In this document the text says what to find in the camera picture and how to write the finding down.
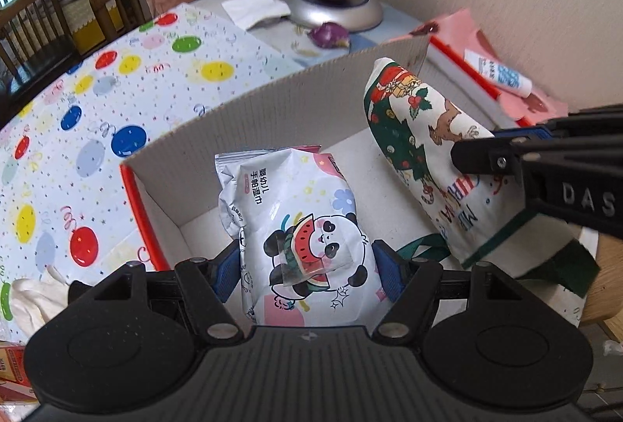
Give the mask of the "white tissue paper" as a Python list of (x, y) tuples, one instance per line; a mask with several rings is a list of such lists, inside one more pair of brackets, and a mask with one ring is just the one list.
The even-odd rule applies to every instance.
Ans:
[(245, 31), (263, 21), (290, 15), (290, 8), (282, 0), (226, 0), (222, 8), (231, 21)]

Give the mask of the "purple onion piece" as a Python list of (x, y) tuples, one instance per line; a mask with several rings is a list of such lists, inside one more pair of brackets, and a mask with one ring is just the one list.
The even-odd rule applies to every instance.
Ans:
[(339, 23), (322, 23), (307, 33), (308, 38), (318, 48), (335, 49), (350, 46), (350, 32)]

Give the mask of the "wooden slatted chair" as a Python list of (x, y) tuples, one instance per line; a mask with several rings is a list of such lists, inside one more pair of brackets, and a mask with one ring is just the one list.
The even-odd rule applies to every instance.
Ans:
[(1, 9), (1, 62), (11, 102), (36, 95), (80, 62), (59, 0), (14, 0)]

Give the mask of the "christmas print fabric bag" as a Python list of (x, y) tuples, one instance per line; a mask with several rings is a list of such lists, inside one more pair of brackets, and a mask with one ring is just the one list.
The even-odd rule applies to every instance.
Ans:
[(387, 57), (374, 63), (363, 109), (383, 156), (461, 267), (489, 262), (585, 297), (600, 269), (569, 225), (527, 210), (512, 176), (454, 167), (454, 144), (488, 138), (487, 128)]

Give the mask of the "white blue tube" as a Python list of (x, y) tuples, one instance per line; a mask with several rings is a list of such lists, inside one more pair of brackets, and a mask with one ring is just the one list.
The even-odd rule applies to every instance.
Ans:
[(532, 93), (532, 80), (515, 69), (469, 49), (464, 51), (464, 61), (500, 90), (522, 98), (527, 98)]

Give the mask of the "white cloth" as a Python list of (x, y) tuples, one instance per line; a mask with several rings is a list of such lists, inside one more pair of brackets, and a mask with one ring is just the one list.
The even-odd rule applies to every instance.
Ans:
[(9, 309), (17, 327), (28, 339), (68, 306), (70, 285), (49, 265), (40, 279), (12, 283)]

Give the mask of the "panda wet wipes pack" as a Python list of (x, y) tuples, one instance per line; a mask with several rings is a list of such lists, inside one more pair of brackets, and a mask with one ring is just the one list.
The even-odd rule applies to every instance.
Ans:
[(243, 308), (261, 326), (373, 329), (391, 307), (355, 196), (317, 146), (221, 153), (218, 210), (240, 243)]

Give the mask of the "balloon print tablecloth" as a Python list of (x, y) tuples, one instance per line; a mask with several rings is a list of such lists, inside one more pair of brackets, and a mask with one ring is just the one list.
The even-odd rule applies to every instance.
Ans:
[(297, 72), (266, 42), (182, 4), (116, 39), (30, 102), (1, 132), (1, 337), (24, 333), (14, 284), (54, 267), (88, 284), (148, 262), (120, 164), (233, 97)]

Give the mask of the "red cardboard box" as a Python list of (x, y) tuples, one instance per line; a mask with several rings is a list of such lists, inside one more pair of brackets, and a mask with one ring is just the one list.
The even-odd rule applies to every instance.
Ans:
[(407, 42), (266, 84), (121, 166), (152, 265), (231, 242), (237, 318), (376, 326), (392, 305), (372, 245), (450, 269), (488, 261), (579, 322), (599, 267), (570, 225), (527, 210), (513, 176), (467, 174), (458, 141), (493, 135), (472, 99), (414, 72)]

